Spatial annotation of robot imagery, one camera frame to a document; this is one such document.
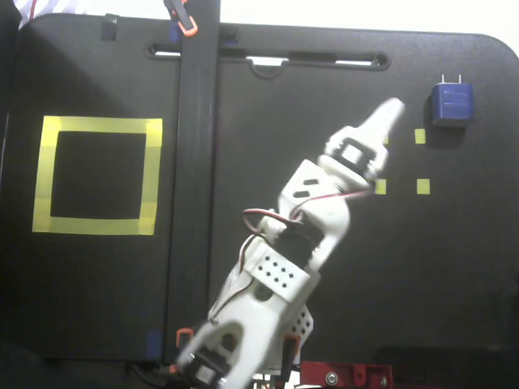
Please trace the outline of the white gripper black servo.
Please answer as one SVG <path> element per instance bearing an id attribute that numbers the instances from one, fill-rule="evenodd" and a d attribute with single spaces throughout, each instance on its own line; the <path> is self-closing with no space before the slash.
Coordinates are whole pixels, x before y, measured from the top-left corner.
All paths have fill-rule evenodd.
<path id="1" fill-rule="evenodd" d="M 359 127 L 346 126 L 331 135 L 318 158 L 327 174 L 348 181 L 369 182 L 384 170 L 388 150 L 384 141 L 405 110 L 398 98 L 378 106 Z"/>

